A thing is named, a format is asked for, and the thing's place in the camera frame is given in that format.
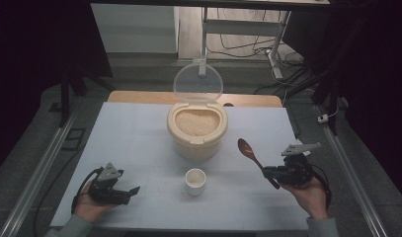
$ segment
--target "metal bracket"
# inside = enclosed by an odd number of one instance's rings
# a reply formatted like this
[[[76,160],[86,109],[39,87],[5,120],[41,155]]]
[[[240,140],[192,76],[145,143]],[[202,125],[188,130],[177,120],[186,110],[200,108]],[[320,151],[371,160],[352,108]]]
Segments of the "metal bracket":
[[[287,155],[297,155],[305,151],[313,150],[318,147],[320,147],[321,144],[320,142],[317,142],[315,144],[295,144],[295,145],[289,145],[289,147],[281,154],[282,156],[287,156]]]
[[[122,173],[117,170],[112,163],[108,163],[105,167],[105,169],[100,173],[98,180],[99,181],[106,181],[106,180],[112,180],[112,179],[117,179],[121,177]]]

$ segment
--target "sleeve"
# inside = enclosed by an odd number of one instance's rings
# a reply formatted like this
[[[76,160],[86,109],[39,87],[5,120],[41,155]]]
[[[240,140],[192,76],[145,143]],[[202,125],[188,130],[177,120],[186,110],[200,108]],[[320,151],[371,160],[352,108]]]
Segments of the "sleeve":
[[[93,225],[87,220],[73,214],[68,222],[65,224],[62,229],[56,231],[54,229],[50,229],[44,237],[85,237],[92,229]]]
[[[307,218],[309,237],[339,237],[336,219],[312,219]]]

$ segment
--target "white tablecloth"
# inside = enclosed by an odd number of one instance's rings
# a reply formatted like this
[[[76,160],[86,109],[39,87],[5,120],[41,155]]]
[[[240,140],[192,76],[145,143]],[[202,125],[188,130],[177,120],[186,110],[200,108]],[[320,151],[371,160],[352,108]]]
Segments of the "white tablecloth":
[[[285,109],[225,108],[228,130],[219,151],[194,164],[179,156],[166,127],[171,106],[104,103],[51,226],[63,226],[79,186],[112,162],[123,169],[116,190],[141,189],[128,205],[106,213],[97,226],[117,229],[262,231],[306,229],[307,213],[287,191],[276,190],[237,147],[244,138],[264,166],[283,165],[295,138]],[[206,173],[206,189],[184,189],[191,168]]]

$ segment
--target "wrist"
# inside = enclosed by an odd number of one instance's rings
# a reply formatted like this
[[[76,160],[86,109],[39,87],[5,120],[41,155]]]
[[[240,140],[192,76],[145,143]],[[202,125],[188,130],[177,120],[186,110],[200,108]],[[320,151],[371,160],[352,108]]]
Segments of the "wrist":
[[[81,218],[87,220],[90,223],[95,222],[101,216],[101,213],[86,208],[83,209],[77,208],[74,214],[80,216]]]
[[[327,219],[329,216],[327,214],[327,211],[313,211],[313,212],[309,212],[309,216],[312,219]]]

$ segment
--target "aluminum rail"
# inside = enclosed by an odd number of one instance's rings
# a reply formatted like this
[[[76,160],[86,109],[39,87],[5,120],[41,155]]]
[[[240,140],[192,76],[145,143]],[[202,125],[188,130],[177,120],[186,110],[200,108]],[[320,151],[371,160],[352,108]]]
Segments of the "aluminum rail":
[[[281,11],[355,11],[366,9],[376,0],[366,0],[359,4],[294,3],[273,2],[260,0],[81,0],[81,2],[127,5],[152,5],[152,6],[181,6],[181,7],[209,7],[209,8],[236,8],[257,10],[281,10]]]
[[[323,124],[323,127],[324,133],[326,134],[327,139],[329,140],[329,143],[332,146],[333,151],[335,152],[339,165],[346,176],[346,180],[348,181],[349,186],[351,187],[352,192],[355,195],[355,199],[361,206],[363,216],[366,219],[372,235],[376,237],[387,237],[388,234],[386,233],[386,230],[381,223],[379,215],[373,207],[372,201],[367,196],[366,191],[364,190],[362,183],[351,161],[349,160],[349,157],[346,154],[339,137],[333,134],[330,127],[326,123]]]
[[[70,118],[65,123],[64,127],[60,127],[56,131],[50,144],[43,153],[38,166],[35,168],[34,173],[16,202],[15,207],[7,218],[6,223],[3,225],[3,228],[0,231],[1,237],[16,236],[19,232],[19,229],[34,202],[35,197],[40,191],[40,187],[46,178],[59,149],[61,148],[62,142],[77,117],[77,112],[81,109],[83,101],[84,99],[80,98],[77,104],[74,103]]]

